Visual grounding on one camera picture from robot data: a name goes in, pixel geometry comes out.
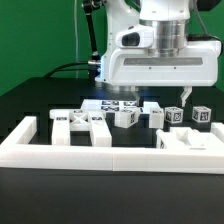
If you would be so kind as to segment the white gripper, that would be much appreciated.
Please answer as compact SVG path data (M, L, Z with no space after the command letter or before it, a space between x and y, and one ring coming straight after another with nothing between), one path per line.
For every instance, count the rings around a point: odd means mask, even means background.
M155 57L143 49L116 49L103 59L103 81L112 86L131 86L137 106L136 86L187 86L181 106L192 93L191 86L212 86L218 77L219 41L191 41L177 55Z

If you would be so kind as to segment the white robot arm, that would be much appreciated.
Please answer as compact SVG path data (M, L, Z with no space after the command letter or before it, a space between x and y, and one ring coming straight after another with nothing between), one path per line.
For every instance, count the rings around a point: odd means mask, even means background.
M194 86L212 86L218 78L222 42L203 32L187 32L199 0L106 0L108 39L95 81L113 89L181 86L183 100Z

